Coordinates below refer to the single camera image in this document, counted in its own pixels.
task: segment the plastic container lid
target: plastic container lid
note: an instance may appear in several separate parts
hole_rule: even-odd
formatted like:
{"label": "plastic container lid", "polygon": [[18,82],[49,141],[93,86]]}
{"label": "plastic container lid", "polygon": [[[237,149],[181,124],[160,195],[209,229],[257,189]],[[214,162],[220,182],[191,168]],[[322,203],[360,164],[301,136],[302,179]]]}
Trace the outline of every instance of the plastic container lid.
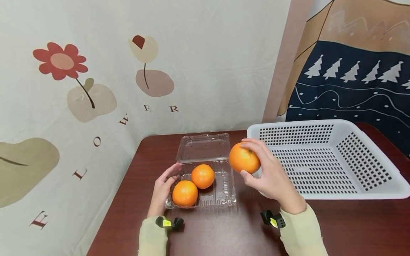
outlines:
{"label": "plastic container lid", "polygon": [[180,163],[228,160],[229,152],[229,134],[227,133],[184,136],[181,139],[176,160]]}

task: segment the light green sleeve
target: light green sleeve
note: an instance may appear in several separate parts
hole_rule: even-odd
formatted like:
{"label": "light green sleeve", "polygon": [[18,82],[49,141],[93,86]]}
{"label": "light green sleeve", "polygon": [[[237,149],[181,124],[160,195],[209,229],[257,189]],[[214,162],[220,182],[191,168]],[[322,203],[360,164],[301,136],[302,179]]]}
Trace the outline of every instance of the light green sleeve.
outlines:
{"label": "light green sleeve", "polygon": [[284,210],[280,213],[286,224],[280,229],[280,239],[289,256],[328,255],[316,215],[309,205],[306,211],[299,214],[290,214]]}
{"label": "light green sleeve", "polygon": [[142,222],[138,256],[165,256],[168,237],[166,229],[155,224],[157,218],[158,216],[150,217]]}

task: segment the orange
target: orange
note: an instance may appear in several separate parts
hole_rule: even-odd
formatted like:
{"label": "orange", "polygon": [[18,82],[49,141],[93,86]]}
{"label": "orange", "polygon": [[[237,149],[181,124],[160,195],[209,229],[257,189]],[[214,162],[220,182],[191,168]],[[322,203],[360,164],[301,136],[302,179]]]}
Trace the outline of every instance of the orange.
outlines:
{"label": "orange", "polygon": [[245,170],[252,174],[259,169],[260,161],[255,152],[241,147],[243,143],[240,142],[233,146],[229,152],[229,164],[237,172]]}
{"label": "orange", "polygon": [[191,180],[199,189],[206,189],[214,183],[215,172],[209,165],[201,164],[192,170]]}
{"label": "orange", "polygon": [[178,206],[193,206],[198,198],[198,189],[191,181],[178,182],[172,191],[172,201]]}

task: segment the white tree pattern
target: white tree pattern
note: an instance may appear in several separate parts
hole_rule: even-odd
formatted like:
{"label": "white tree pattern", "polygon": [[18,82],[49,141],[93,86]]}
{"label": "white tree pattern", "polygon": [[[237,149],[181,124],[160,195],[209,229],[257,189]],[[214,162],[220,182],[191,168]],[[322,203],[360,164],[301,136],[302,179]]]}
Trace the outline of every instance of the white tree pattern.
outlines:
{"label": "white tree pattern", "polygon": [[329,77],[336,77],[336,73],[339,71],[340,61],[341,60],[342,60],[342,58],[340,58],[328,70],[326,70],[326,73],[323,75],[325,77],[325,80],[327,80]]}
{"label": "white tree pattern", "polygon": [[320,64],[322,64],[322,57],[323,54],[320,55],[319,59],[309,68],[308,71],[305,72],[305,75],[308,76],[308,78],[312,78],[312,76],[317,77],[320,75],[319,70],[321,70]]}
{"label": "white tree pattern", "polygon": [[402,84],[401,86],[406,87],[406,89],[410,89],[410,79],[408,80],[408,82],[407,82],[407,83]]}
{"label": "white tree pattern", "polygon": [[376,75],[377,75],[377,70],[379,68],[379,63],[380,63],[380,60],[373,67],[373,69],[370,71],[370,73],[367,74],[367,76],[362,80],[362,82],[365,82],[365,84],[368,84],[369,81],[376,80]]}
{"label": "white tree pattern", "polygon": [[399,61],[397,65],[394,65],[389,70],[384,72],[383,75],[378,79],[382,80],[382,83],[385,83],[387,81],[397,83],[397,78],[400,76],[399,71],[401,71],[402,63],[402,61]]}
{"label": "white tree pattern", "polygon": [[358,61],[347,73],[344,74],[340,79],[344,80],[344,83],[347,83],[347,81],[356,81],[356,75],[358,74],[359,70],[359,63]]}

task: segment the hand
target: hand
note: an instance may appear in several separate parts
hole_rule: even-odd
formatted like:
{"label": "hand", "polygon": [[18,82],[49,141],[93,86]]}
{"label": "hand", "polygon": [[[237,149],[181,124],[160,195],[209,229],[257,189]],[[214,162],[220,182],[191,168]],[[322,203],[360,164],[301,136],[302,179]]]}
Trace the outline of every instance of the hand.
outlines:
{"label": "hand", "polygon": [[304,212],[305,199],[298,194],[280,161],[272,155],[265,143],[252,138],[242,139],[242,142],[245,143],[241,147],[254,151],[262,166],[262,175],[259,179],[244,170],[241,171],[245,184],[277,200],[282,209],[288,213]]}
{"label": "hand", "polygon": [[175,163],[165,170],[165,172],[155,181],[153,197],[151,199],[147,218],[164,214],[165,201],[169,195],[172,184],[177,180],[177,177],[174,175],[181,170],[181,167],[181,163]]}

